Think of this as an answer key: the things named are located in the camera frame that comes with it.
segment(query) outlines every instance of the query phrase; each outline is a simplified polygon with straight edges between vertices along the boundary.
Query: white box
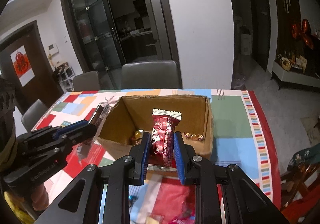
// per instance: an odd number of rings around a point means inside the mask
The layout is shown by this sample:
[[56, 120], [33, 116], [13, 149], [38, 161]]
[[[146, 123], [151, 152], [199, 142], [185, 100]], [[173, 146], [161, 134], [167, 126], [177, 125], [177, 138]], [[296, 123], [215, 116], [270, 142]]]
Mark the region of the white box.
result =
[[251, 55], [251, 35], [241, 34], [241, 54]]

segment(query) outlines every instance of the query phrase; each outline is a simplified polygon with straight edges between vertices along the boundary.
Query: red tablecloth edge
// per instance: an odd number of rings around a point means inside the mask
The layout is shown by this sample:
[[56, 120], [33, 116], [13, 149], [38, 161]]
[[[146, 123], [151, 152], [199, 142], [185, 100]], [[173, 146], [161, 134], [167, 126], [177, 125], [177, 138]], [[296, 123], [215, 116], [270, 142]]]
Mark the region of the red tablecloth edge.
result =
[[273, 191], [273, 204], [280, 209], [281, 206], [281, 181], [280, 171], [278, 165], [277, 151], [275, 143], [273, 142], [271, 130], [269, 128], [266, 116], [257, 100], [253, 91], [248, 91], [253, 107], [258, 115], [263, 135], [266, 141], [266, 145], [269, 153], [269, 160], [271, 166], [271, 178], [272, 178], [272, 191]]

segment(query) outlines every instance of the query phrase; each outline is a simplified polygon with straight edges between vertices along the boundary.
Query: metal screw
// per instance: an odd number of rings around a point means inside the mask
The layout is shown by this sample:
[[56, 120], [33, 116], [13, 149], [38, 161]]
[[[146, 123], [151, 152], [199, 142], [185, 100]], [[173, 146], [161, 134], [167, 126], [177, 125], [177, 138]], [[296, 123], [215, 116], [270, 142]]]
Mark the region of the metal screw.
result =
[[202, 160], [202, 157], [201, 156], [194, 156], [192, 158], [192, 160], [195, 161], [195, 162], [200, 162]]
[[94, 164], [89, 164], [85, 167], [87, 169], [87, 171], [93, 171], [94, 169], [96, 169], [96, 165]]
[[229, 168], [230, 168], [231, 171], [236, 171], [236, 170], [238, 170], [239, 166], [237, 166], [237, 165], [235, 165], [235, 164], [231, 164], [231, 165], [229, 166]]
[[122, 159], [124, 162], [130, 162], [132, 160], [132, 156], [124, 156]]

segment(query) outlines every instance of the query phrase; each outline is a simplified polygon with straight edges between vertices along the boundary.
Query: dining table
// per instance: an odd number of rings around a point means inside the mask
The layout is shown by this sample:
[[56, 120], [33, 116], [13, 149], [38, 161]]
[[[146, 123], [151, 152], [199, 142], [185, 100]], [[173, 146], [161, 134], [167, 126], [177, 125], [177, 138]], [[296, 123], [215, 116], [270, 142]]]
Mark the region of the dining table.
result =
[[[225, 167], [237, 164], [275, 206], [280, 208], [281, 183], [276, 149], [268, 122], [253, 91], [137, 89], [68, 92], [50, 107], [33, 130], [50, 125], [64, 127], [82, 119], [89, 120], [101, 102], [108, 100], [111, 110], [120, 97], [125, 95], [207, 96], [213, 116], [214, 142], [210, 160]], [[77, 145], [68, 155], [67, 166], [44, 183], [50, 203], [87, 164], [101, 167], [112, 164], [115, 160], [98, 140], [94, 141], [88, 156], [84, 159], [78, 158], [76, 148]], [[187, 200], [183, 194], [190, 193], [184, 189], [175, 177], [148, 173], [144, 185], [129, 188], [132, 199], [130, 219], [134, 223], [144, 224], [148, 216], [161, 216], [158, 223], [170, 223], [172, 217], [181, 213], [181, 205]], [[169, 213], [163, 214], [163, 211], [168, 211], [168, 204], [172, 204], [172, 207]]]

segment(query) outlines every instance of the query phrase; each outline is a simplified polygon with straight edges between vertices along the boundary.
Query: rug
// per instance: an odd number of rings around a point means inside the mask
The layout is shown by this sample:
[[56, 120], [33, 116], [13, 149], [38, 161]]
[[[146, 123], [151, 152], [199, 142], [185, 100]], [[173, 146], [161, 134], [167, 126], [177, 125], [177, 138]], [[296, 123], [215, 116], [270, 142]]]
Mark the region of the rug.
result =
[[301, 118], [301, 122], [304, 126], [304, 129], [306, 130], [311, 146], [314, 146], [316, 144], [320, 143], [320, 129], [319, 127], [314, 127], [317, 122], [317, 117], [305, 117]]

